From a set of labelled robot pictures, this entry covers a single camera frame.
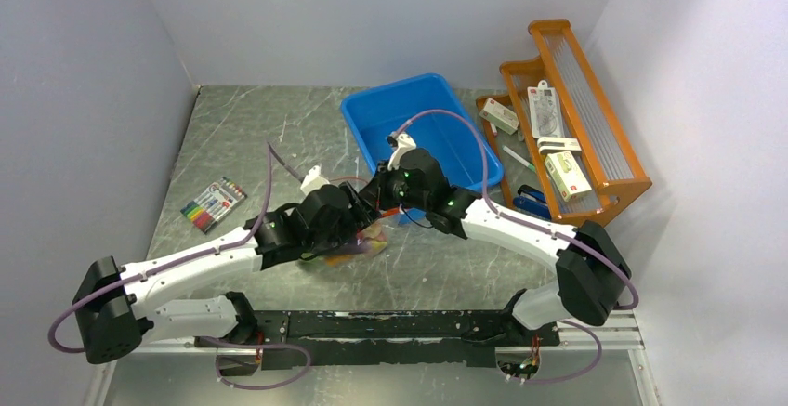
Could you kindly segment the clear zip bag red seal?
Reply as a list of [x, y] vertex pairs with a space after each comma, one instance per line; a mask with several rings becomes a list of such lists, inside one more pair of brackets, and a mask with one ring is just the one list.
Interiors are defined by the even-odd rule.
[[353, 242], [346, 243], [334, 251], [328, 251], [324, 255], [304, 254], [300, 262], [308, 263], [321, 260], [327, 266], [335, 267], [355, 258], [374, 257], [382, 252], [388, 244], [386, 233], [383, 231], [383, 220], [398, 216], [400, 213], [397, 208], [387, 210], [372, 226], [359, 231]]

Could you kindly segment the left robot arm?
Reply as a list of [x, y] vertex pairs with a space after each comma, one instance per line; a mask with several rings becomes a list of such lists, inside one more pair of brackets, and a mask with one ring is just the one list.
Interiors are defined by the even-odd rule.
[[118, 360], [150, 342], [208, 336], [242, 347], [258, 322], [248, 299], [229, 292], [204, 301], [186, 295], [212, 282], [345, 250], [385, 211], [378, 185], [323, 184], [300, 203], [263, 212], [241, 227], [156, 260], [92, 263], [72, 300], [91, 364]]

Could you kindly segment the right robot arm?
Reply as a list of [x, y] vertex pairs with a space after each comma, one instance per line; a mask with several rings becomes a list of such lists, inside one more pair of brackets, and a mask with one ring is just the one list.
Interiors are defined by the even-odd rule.
[[631, 270], [607, 231], [586, 220], [581, 226], [527, 216], [453, 185], [426, 150], [405, 152], [396, 164], [380, 162], [361, 198], [386, 211], [413, 208], [433, 229], [465, 240], [488, 242], [524, 255], [555, 274], [555, 280], [514, 295], [501, 321], [504, 338], [525, 344], [538, 328], [576, 319], [603, 325], [631, 291]]

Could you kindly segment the blue plastic bin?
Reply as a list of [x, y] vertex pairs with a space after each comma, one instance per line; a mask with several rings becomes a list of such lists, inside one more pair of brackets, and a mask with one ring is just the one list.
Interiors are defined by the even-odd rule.
[[[473, 121], [447, 80], [436, 73], [371, 87], [344, 98], [340, 104], [340, 111], [372, 172], [379, 161], [392, 153], [386, 137], [411, 117], [430, 109], [450, 111]], [[481, 190], [481, 155], [474, 135], [465, 124], [449, 115], [430, 114], [407, 127], [405, 132], [417, 146], [437, 159], [450, 183]]]

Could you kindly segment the white green small box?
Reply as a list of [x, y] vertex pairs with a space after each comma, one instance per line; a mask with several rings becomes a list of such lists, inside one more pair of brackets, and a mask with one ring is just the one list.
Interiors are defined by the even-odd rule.
[[519, 130], [519, 118], [516, 113], [495, 99], [487, 98], [484, 101], [479, 116], [508, 135], [513, 135]]

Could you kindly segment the white green pen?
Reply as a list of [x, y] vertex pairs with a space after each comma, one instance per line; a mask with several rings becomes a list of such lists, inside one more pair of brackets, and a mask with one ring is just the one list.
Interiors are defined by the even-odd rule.
[[513, 151], [508, 146], [504, 146], [503, 147], [503, 151], [504, 151], [504, 153], [506, 153], [507, 155], [512, 157], [514, 160], [516, 160], [518, 163], [522, 164], [523, 166], [525, 166], [529, 170], [531, 170], [533, 172], [536, 172], [536, 168], [535, 168], [534, 164], [532, 164], [530, 161], [528, 161], [527, 159], [525, 159], [524, 157], [519, 155], [517, 152]]

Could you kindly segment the marker pen pack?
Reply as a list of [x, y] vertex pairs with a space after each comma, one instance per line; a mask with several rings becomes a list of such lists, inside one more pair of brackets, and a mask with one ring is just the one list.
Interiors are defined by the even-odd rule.
[[247, 197], [233, 180], [222, 176], [209, 184], [180, 213], [201, 233], [208, 234]]

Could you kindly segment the blue stapler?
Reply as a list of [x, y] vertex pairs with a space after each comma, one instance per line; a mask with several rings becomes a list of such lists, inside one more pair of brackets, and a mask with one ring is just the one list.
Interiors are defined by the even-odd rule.
[[529, 216], [544, 220], [552, 219], [544, 194], [532, 186], [521, 185], [513, 198], [513, 204]]

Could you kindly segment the white flat box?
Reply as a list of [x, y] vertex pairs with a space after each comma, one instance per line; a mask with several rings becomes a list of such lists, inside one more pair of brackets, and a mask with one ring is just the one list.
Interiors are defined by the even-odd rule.
[[582, 147], [576, 138], [540, 137], [536, 141], [537, 150], [542, 155], [569, 152], [581, 154]]

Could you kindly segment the white red large box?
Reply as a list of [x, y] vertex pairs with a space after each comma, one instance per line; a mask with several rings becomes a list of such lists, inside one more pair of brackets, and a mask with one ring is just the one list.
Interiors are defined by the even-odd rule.
[[548, 153], [545, 168], [564, 202], [583, 198], [592, 191], [580, 165], [569, 151]]

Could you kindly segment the orange wooden rack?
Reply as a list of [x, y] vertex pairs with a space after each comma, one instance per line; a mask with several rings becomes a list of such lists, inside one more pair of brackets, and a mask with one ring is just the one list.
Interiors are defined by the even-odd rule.
[[[512, 110], [519, 118], [524, 146], [535, 166], [535, 176], [546, 198], [552, 219], [558, 223], [581, 225], [592, 220], [606, 226], [651, 187], [632, 144], [603, 90], [601, 82], [565, 19], [535, 20], [528, 32], [538, 50], [534, 59], [504, 62], [499, 67], [506, 90], [498, 95], [477, 98], [481, 111], [493, 100]], [[580, 168], [591, 192], [579, 200], [566, 202], [552, 182], [532, 136], [528, 89], [545, 81], [557, 92], [560, 121], [569, 138], [580, 146]]]

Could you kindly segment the clear blister pack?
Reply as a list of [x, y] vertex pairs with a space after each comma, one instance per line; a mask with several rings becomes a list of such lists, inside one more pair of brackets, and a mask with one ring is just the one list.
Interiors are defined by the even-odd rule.
[[559, 138], [564, 136], [563, 118], [554, 87], [546, 80], [527, 88], [531, 130], [534, 138]]

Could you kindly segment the black aluminium base frame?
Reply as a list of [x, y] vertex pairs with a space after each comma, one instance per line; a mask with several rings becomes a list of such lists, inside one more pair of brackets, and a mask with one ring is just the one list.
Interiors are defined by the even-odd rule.
[[[218, 357], [223, 376], [303, 365], [464, 363], [534, 373], [542, 348], [592, 348], [600, 332], [548, 323], [528, 330], [504, 310], [274, 311], [259, 310], [244, 326], [241, 347]], [[255, 354], [242, 348], [267, 346]]]

